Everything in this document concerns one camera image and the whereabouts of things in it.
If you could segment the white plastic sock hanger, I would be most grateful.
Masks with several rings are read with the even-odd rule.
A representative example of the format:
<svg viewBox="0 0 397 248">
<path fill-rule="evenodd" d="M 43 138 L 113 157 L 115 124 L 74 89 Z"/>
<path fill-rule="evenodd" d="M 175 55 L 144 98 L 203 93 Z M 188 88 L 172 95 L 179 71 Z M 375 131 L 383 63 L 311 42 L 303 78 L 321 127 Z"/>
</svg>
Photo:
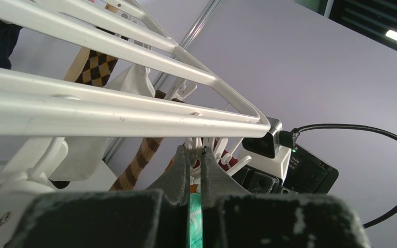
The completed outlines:
<svg viewBox="0 0 397 248">
<path fill-rule="evenodd" d="M 43 194 L 67 137 L 262 137 L 267 118 L 184 50 L 135 1 L 111 1 L 135 24 L 87 1 L 0 1 L 0 19 L 133 64 L 209 86 L 235 112 L 0 68 L 0 135 L 28 141 L 0 173 L 0 247 Z"/>
</svg>

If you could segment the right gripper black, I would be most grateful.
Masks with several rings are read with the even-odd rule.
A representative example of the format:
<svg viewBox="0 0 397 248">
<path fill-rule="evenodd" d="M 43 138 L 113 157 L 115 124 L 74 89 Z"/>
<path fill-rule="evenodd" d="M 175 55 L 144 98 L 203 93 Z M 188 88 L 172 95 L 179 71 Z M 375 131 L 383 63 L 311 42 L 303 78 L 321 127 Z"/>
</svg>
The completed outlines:
<svg viewBox="0 0 397 248">
<path fill-rule="evenodd" d="M 236 172 L 232 178 L 251 193 L 273 194 L 282 180 L 248 165 Z"/>
</svg>

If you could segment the green white sock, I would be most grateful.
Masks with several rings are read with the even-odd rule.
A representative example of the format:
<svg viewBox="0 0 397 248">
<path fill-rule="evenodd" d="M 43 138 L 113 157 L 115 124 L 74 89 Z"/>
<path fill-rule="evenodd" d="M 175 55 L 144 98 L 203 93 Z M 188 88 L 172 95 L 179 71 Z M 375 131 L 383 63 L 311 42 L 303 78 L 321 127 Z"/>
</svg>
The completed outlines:
<svg viewBox="0 0 397 248">
<path fill-rule="evenodd" d="M 189 247 L 203 247 L 202 204 L 201 196 L 197 193 L 190 194 Z"/>
</svg>

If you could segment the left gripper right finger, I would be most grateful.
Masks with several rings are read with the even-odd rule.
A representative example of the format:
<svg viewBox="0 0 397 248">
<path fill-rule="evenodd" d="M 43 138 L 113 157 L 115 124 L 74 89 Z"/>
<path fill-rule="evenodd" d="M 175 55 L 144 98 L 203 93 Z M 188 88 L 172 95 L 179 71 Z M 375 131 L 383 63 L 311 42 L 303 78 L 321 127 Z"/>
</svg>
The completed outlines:
<svg viewBox="0 0 397 248">
<path fill-rule="evenodd" d="M 200 153 L 203 247 L 370 247 L 356 212 L 319 194 L 252 194 Z"/>
</svg>

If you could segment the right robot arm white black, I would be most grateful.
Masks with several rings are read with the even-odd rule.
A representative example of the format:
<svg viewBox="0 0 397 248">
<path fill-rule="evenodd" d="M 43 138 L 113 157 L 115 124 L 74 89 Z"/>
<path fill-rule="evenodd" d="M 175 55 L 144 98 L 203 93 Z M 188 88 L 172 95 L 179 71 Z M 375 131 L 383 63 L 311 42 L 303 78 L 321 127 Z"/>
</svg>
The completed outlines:
<svg viewBox="0 0 397 248">
<path fill-rule="evenodd" d="M 291 153 L 285 180 L 249 164 L 232 176 L 249 192 L 268 194 L 326 194 L 338 177 L 336 168 L 300 145 Z"/>
</svg>

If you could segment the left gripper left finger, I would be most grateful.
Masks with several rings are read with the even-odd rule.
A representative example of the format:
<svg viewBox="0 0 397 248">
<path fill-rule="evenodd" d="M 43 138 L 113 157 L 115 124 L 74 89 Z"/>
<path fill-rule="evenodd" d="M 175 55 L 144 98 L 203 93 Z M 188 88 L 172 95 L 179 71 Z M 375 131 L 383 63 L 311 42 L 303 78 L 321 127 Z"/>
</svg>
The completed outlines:
<svg viewBox="0 0 397 248">
<path fill-rule="evenodd" d="M 189 155 L 141 191 L 64 192 L 36 197 L 7 247 L 188 247 Z"/>
</svg>

